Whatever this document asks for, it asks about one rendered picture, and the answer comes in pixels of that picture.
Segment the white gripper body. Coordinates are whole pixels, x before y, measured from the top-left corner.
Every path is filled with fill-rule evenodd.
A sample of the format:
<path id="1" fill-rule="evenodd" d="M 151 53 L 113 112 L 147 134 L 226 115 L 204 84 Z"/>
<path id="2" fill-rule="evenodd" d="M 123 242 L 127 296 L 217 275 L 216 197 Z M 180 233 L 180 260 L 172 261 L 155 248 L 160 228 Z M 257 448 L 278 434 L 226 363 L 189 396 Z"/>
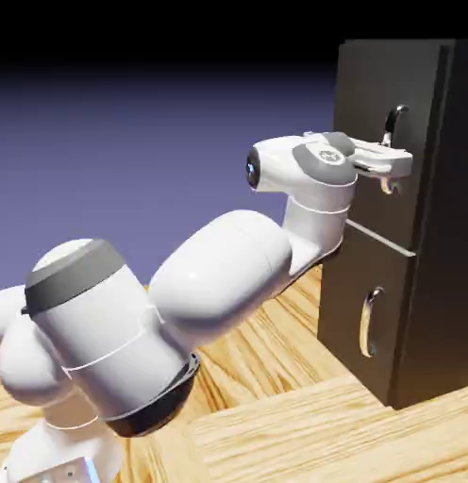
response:
<path id="1" fill-rule="evenodd" d="M 361 175 L 377 178 L 403 178 L 411 173 L 412 154 L 376 142 L 351 138 L 355 152 L 347 159 Z"/>

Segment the dark grey cabinet door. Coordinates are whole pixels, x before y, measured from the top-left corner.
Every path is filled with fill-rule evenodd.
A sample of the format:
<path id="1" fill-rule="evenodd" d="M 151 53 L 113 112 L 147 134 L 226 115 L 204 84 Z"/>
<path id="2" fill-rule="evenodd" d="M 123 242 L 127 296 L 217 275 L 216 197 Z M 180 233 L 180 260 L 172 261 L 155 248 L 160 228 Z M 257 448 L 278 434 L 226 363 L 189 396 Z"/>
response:
<path id="1" fill-rule="evenodd" d="M 451 40 L 364 40 L 339 50 L 334 129 L 381 142 L 390 112 L 405 106 L 392 146 L 413 155 L 410 175 L 392 194 L 378 180 L 360 177 L 349 218 L 411 252 L 421 239 L 453 47 Z"/>
<path id="2" fill-rule="evenodd" d="M 338 254 L 323 265 L 318 339 L 385 405 L 410 262 L 401 251 L 347 225 Z M 375 300 L 370 326 L 376 353 L 366 358 L 359 350 L 359 320 L 365 296 L 377 286 L 384 293 Z"/>

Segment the dark grey cabinet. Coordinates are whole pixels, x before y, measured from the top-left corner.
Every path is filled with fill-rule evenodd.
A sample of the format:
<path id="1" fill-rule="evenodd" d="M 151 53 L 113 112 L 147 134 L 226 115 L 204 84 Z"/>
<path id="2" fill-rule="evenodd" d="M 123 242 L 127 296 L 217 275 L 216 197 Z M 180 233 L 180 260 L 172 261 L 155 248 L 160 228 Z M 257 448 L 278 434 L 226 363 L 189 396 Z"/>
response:
<path id="1" fill-rule="evenodd" d="M 348 220 L 411 258 L 390 403 L 405 408 L 468 386 L 468 40 L 454 43 L 416 251 Z"/>

